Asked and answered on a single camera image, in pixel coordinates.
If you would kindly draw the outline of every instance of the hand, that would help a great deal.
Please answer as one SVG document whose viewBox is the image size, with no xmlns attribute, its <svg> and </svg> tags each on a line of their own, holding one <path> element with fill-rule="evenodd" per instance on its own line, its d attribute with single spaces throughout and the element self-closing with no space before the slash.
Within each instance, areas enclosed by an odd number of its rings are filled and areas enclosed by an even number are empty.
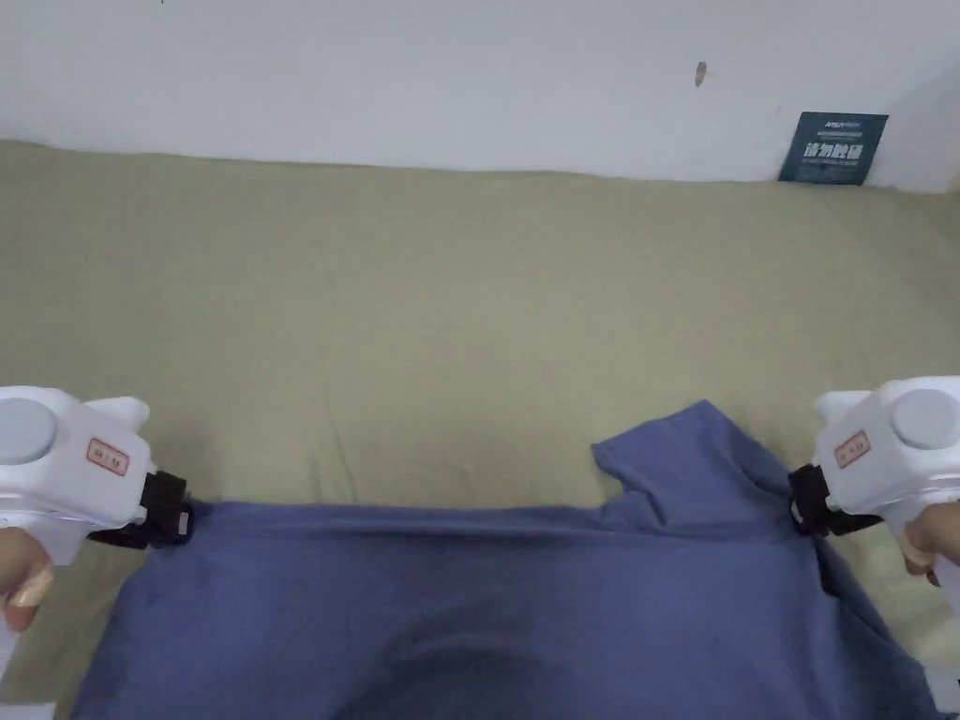
<svg viewBox="0 0 960 720">
<path fill-rule="evenodd" d="M 20 528 L 0 529 L 0 598 L 11 630 L 22 633 L 53 582 L 43 546 Z"/>
<path fill-rule="evenodd" d="M 960 565 L 960 503 L 950 502 L 930 505 L 917 519 L 907 523 L 904 535 L 920 553 L 907 553 L 906 570 L 911 575 L 926 575 L 939 587 L 933 573 L 933 560 L 943 555 Z"/>
</svg>

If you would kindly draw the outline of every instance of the sticker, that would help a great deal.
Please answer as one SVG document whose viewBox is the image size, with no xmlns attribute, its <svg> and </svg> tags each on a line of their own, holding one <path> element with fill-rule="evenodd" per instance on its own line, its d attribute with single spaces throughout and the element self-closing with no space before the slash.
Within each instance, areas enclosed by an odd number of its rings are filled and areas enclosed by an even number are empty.
<svg viewBox="0 0 960 720">
<path fill-rule="evenodd" d="M 96 438 L 90 441 L 86 449 L 86 459 L 120 477 L 127 474 L 127 468 L 130 466 L 130 455 Z"/>
<path fill-rule="evenodd" d="M 886 115 L 803 113 L 780 168 L 780 181 L 862 185 L 886 122 Z"/>
<path fill-rule="evenodd" d="M 867 440 L 867 433 L 862 430 L 837 447 L 833 451 L 833 457 L 837 459 L 837 465 L 840 469 L 855 463 L 870 452 L 870 441 Z"/>
</svg>

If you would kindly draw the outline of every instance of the khaki bed sheet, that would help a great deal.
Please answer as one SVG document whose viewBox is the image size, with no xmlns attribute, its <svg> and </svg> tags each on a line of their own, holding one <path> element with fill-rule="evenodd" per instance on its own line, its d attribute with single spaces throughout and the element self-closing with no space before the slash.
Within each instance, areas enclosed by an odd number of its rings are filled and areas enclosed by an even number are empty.
<svg viewBox="0 0 960 720">
<path fill-rule="evenodd" d="M 958 277 L 956 196 L 0 143 L 2 384 L 147 400 L 204 498 L 595 505 L 590 443 L 702 397 L 796 466 L 820 393 L 960 372 Z M 885 531 L 842 549 L 960 667 Z M 69 705 L 139 562 L 60 573 L 5 699 Z"/>
</svg>

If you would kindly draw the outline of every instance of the blue t-shirt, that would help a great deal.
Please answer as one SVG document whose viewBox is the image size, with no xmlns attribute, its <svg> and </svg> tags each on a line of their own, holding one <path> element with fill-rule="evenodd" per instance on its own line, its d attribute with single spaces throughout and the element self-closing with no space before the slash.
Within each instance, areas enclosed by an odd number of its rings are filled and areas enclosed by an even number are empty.
<svg viewBox="0 0 960 720">
<path fill-rule="evenodd" d="M 79 720 L 942 717 L 786 471 L 701 402 L 594 510 L 203 506 L 124 587 Z"/>
</svg>

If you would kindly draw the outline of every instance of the dark green sign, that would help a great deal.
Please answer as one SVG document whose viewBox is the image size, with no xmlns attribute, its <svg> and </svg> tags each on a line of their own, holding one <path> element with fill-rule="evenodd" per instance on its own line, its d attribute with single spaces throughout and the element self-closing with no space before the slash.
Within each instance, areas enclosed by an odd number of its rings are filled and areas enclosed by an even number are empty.
<svg viewBox="0 0 960 720">
<path fill-rule="evenodd" d="M 780 168 L 780 180 L 862 185 L 889 115 L 805 112 Z"/>
</svg>

